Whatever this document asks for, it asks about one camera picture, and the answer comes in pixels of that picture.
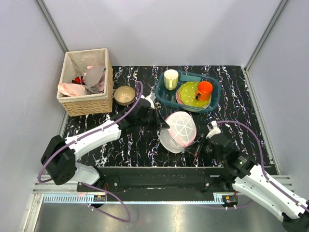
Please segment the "aluminium frame rail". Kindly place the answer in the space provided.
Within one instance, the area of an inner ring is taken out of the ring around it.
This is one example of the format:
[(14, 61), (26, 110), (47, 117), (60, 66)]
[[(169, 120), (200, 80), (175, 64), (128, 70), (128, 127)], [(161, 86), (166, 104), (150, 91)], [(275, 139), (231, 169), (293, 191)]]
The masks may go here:
[(61, 51), (65, 54), (66, 52), (68, 52), (68, 48), (67, 45), (65, 43), (65, 41), (63, 40), (57, 26), (56, 23), (53, 20), (53, 17), (50, 13), (50, 11), (48, 10), (45, 2), (43, 0), (35, 0), (35, 3), (37, 4), (41, 14), (43, 15), (49, 29), (51, 30), (56, 42), (58, 43)]

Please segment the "gold brown bowl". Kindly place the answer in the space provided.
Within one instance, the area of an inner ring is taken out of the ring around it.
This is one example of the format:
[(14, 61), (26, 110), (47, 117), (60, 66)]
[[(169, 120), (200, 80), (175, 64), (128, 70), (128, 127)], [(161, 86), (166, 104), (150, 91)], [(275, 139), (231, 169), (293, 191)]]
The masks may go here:
[(121, 86), (114, 92), (115, 101), (122, 106), (130, 105), (134, 102), (136, 91), (130, 86)]

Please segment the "white mesh laundry bag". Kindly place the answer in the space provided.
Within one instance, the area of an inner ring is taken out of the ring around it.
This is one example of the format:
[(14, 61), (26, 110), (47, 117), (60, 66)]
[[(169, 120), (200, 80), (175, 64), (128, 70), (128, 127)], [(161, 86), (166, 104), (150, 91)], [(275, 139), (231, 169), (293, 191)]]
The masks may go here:
[(178, 154), (190, 146), (197, 135), (193, 118), (184, 111), (175, 112), (165, 122), (169, 129), (163, 129), (159, 135), (161, 145), (169, 152)]

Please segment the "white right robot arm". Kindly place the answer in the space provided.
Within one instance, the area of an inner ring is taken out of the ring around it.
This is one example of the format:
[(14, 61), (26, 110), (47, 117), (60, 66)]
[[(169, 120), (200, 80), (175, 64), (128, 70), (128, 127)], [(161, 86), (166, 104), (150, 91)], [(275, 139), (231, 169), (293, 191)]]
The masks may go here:
[(200, 139), (186, 148), (197, 158), (216, 159), (223, 173), (205, 189), (238, 192), (272, 213), (288, 232), (309, 230), (309, 202), (287, 189), (251, 156), (240, 152), (223, 134)]

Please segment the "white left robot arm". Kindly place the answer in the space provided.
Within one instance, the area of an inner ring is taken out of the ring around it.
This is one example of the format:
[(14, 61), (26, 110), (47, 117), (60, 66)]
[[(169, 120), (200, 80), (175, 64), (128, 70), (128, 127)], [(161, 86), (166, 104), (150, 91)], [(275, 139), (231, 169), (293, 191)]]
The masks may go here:
[(132, 127), (157, 131), (169, 129), (153, 101), (139, 99), (132, 106), (89, 131), (66, 139), (60, 135), (52, 137), (41, 158), (42, 170), (48, 172), (50, 180), (56, 185), (75, 179), (87, 183), (93, 191), (100, 191), (104, 187), (104, 179), (98, 170), (77, 161), (91, 150), (119, 140), (123, 133)]

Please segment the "grey bra in basket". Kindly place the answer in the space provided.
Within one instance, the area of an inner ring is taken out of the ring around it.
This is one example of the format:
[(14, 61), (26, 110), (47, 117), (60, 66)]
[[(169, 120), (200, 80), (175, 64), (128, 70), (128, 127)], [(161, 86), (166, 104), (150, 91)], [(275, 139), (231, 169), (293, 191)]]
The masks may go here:
[(85, 88), (88, 94), (99, 94), (104, 91), (105, 66), (94, 66), (84, 76)]

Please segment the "woven wicker laundry basket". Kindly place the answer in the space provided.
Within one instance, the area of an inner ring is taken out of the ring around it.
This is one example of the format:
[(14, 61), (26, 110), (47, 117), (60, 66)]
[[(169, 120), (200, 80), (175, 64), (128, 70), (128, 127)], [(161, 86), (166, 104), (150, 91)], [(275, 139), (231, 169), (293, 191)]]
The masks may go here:
[(57, 99), (69, 116), (110, 113), (112, 111), (113, 69), (107, 48), (66, 52), (60, 83), (69, 83), (78, 76), (85, 76), (94, 66), (105, 66), (104, 91), (79, 97), (67, 97), (57, 91)]

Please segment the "red black garment in basket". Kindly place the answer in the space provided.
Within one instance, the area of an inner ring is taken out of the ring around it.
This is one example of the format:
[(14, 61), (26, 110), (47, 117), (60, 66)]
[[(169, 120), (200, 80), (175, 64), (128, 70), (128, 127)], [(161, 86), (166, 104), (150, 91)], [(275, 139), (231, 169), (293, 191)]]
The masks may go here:
[(75, 79), (73, 79), (71, 81), (72, 84), (78, 84), (78, 85), (85, 85), (85, 82), (84, 82), (84, 77), (83, 76), (78, 76), (76, 77)]

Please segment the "orange mug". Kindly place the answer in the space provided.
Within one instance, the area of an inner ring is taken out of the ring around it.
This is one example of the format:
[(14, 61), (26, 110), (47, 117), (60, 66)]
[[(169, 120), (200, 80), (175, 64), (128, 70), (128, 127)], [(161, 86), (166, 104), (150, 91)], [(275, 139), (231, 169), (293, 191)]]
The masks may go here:
[(202, 81), (197, 85), (196, 97), (198, 101), (207, 101), (212, 94), (213, 86), (210, 82)]

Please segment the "teal plastic dish tub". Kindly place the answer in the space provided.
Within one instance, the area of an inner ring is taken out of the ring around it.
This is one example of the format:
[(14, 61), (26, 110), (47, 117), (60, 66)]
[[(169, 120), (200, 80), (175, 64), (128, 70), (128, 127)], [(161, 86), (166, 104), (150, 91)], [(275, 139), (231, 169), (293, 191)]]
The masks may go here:
[(168, 69), (160, 75), (155, 95), (165, 106), (202, 114), (218, 108), (221, 85), (210, 76)]

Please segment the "pink garment in basket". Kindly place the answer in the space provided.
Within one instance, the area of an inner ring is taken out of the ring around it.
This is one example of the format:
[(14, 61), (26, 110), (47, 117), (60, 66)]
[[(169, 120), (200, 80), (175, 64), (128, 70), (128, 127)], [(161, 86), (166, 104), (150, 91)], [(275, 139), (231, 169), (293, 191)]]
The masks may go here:
[(60, 83), (58, 84), (58, 91), (67, 97), (79, 97), (87, 95), (84, 86), (79, 84)]

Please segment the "green dotted plate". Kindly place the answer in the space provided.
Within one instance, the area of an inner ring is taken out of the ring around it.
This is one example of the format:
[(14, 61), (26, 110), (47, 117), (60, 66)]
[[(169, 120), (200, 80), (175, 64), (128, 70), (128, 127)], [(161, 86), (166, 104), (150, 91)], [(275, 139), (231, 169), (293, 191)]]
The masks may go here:
[(198, 101), (195, 99), (198, 83), (186, 82), (179, 88), (180, 99), (185, 105), (202, 108), (211, 99), (211, 97), (207, 101)]

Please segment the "pink plate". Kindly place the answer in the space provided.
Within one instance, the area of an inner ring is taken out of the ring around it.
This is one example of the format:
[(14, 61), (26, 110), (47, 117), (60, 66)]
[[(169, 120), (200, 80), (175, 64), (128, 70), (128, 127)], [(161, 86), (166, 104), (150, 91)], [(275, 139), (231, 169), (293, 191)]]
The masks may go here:
[[(179, 104), (184, 104), (183, 101), (180, 99), (179, 91), (176, 92), (176, 100)], [(206, 109), (210, 105), (211, 99), (205, 104), (202, 108)]]

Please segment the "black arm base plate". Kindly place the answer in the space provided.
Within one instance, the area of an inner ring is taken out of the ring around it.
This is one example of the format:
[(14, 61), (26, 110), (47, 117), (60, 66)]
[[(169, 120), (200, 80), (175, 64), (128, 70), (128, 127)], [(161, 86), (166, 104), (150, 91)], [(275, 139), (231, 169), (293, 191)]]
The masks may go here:
[(85, 182), (110, 192), (133, 190), (193, 190), (194, 192), (232, 191), (237, 177), (244, 177), (224, 167), (88, 167), (77, 168), (73, 180)]

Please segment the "cream ceramic mug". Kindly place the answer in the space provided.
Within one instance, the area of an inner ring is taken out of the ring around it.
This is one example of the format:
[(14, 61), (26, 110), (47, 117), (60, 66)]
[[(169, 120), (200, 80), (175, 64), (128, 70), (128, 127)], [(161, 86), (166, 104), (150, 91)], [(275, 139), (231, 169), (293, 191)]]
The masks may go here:
[(169, 69), (164, 72), (164, 84), (167, 90), (174, 90), (178, 83), (179, 74), (176, 70)]

